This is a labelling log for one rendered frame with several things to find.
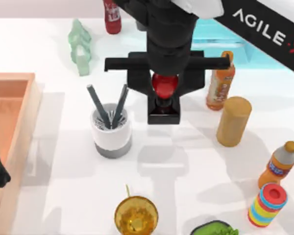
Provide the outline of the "salmon-coloured shallow box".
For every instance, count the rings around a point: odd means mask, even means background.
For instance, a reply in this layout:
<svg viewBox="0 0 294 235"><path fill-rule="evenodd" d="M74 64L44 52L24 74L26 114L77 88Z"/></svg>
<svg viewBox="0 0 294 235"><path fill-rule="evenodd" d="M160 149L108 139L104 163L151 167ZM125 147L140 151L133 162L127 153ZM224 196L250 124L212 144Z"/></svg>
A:
<svg viewBox="0 0 294 235"><path fill-rule="evenodd" d="M10 235L41 92L34 73L0 72L0 159L11 181L0 188L0 235Z"/></svg>

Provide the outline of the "light blue rack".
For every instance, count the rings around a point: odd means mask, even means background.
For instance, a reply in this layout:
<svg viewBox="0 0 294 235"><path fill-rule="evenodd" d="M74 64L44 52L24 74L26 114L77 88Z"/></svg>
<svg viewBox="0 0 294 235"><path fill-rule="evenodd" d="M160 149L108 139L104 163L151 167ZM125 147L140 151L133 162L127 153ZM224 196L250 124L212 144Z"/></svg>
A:
<svg viewBox="0 0 294 235"><path fill-rule="evenodd" d="M205 57L217 57L223 51L232 51L234 64L241 69L284 69L282 64L212 19L197 21L192 50L203 50Z"/></svg>

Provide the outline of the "grey pen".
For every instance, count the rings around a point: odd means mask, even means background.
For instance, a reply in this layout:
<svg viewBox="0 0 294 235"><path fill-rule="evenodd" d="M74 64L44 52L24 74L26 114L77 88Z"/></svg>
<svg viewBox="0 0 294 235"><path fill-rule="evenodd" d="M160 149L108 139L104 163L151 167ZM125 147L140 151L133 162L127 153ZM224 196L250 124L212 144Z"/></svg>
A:
<svg viewBox="0 0 294 235"><path fill-rule="evenodd" d="M104 109L104 107L103 107L103 105L102 105L102 103L101 103L101 101L100 101L100 99L99 99L93 85L91 85L91 84L88 85L87 90L88 90L88 92L89 92L89 94L90 94L90 96L91 96L91 98L93 100L94 105L97 108L97 111L98 111L98 113L99 113L105 127L107 129L110 129L111 128L111 122L110 122L109 116L108 116L107 112L105 111L105 109Z"/></svg>
<svg viewBox="0 0 294 235"><path fill-rule="evenodd" d="M119 122L119 119L121 118L121 114L122 114L123 107L127 98L127 94L128 94L128 86L127 84L124 84L119 101L115 109L115 114L113 116L112 123L111 123L113 129L117 128L118 126L118 122Z"/></svg>

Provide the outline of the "orange bottle with blue label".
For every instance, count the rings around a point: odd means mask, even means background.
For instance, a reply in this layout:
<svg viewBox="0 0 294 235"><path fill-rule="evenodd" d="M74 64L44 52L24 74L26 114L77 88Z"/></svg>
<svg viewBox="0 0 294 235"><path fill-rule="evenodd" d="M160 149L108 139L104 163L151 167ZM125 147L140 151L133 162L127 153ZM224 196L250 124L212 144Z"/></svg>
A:
<svg viewBox="0 0 294 235"><path fill-rule="evenodd" d="M294 141L287 141L277 148L267 163L265 171L258 179L258 187L267 183L280 184L294 166Z"/></svg>

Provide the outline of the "orange bottle with orange cap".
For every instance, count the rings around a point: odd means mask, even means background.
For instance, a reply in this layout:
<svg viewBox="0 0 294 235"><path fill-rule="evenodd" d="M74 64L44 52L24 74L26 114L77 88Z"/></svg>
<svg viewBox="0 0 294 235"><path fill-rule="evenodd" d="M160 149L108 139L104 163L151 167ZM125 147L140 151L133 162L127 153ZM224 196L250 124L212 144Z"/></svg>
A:
<svg viewBox="0 0 294 235"><path fill-rule="evenodd" d="M206 106L211 110L221 110L227 99L232 80L235 75L233 52L224 51L222 57L229 56L230 67L225 70L212 70L210 86L206 97Z"/></svg>

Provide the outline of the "white and grey pen holder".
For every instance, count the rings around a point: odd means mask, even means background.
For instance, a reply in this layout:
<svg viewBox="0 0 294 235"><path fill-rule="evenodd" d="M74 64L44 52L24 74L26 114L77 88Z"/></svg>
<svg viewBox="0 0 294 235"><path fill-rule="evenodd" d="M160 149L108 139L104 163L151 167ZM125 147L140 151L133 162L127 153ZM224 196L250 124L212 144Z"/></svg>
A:
<svg viewBox="0 0 294 235"><path fill-rule="evenodd" d="M98 110L91 114L91 130L98 153L109 159L124 156L132 145L132 126L126 109L122 110L115 129L105 127Z"/></svg>

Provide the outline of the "golden cup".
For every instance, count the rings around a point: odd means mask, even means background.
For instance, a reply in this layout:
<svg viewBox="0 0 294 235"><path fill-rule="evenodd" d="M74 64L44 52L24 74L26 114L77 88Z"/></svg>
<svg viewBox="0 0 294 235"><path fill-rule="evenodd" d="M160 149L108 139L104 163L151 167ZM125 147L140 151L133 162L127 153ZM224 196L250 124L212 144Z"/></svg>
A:
<svg viewBox="0 0 294 235"><path fill-rule="evenodd" d="M159 214L155 204L148 198L131 196L128 185L127 198L115 209L114 222L121 235L151 235L157 227Z"/></svg>

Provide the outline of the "stack of coloured rings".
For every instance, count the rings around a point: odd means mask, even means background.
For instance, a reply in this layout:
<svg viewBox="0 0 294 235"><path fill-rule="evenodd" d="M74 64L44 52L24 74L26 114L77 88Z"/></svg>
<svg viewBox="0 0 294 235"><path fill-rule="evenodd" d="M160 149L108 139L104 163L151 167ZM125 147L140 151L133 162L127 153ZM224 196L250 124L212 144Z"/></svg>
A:
<svg viewBox="0 0 294 235"><path fill-rule="evenodd" d="M248 219L256 227L267 227L287 201L288 195L283 187L276 183L267 183L262 186L249 207Z"/></svg>

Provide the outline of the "dark red bottle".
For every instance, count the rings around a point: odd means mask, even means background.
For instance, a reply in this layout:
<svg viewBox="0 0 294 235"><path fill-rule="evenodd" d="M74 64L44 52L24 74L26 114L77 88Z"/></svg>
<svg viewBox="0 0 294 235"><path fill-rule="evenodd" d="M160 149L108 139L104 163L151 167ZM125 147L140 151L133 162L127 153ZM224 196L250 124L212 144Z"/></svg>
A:
<svg viewBox="0 0 294 235"><path fill-rule="evenodd" d="M152 86L156 94L156 110L159 114L172 115L176 111L172 107L172 96L178 84L178 76L163 76L154 73L152 76Z"/></svg>

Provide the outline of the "tan cylinder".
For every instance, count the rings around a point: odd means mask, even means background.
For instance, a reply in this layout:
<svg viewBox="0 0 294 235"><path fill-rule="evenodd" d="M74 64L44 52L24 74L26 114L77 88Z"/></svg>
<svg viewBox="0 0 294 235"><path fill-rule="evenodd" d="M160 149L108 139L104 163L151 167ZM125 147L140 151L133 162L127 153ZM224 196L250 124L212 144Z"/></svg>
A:
<svg viewBox="0 0 294 235"><path fill-rule="evenodd" d="M241 141L252 111L250 102L240 96L233 96L224 102L216 137L220 144L234 147Z"/></svg>

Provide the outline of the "red bottle with white label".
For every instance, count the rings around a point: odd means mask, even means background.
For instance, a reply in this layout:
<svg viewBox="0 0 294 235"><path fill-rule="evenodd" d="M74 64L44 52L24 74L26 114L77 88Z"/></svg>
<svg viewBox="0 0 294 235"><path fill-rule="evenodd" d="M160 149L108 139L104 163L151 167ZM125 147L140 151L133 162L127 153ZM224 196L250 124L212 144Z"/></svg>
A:
<svg viewBox="0 0 294 235"><path fill-rule="evenodd" d="M109 34L118 34L122 28L119 7L113 0L103 0L106 31Z"/></svg>

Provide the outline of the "pale green trophy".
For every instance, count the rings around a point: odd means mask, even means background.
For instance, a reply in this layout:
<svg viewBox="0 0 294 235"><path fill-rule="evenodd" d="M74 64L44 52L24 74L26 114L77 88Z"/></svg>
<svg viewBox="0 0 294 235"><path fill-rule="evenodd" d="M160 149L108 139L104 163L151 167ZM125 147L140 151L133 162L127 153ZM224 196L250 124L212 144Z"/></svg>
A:
<svg viewBox="0 0 294 235"><path fill-rule="evenodd" d="M68 34L68 42L71 48L71 60L76 64L80 76L90 74L91 40L92 37L80 20L74 19L71 31Z"/></svg>

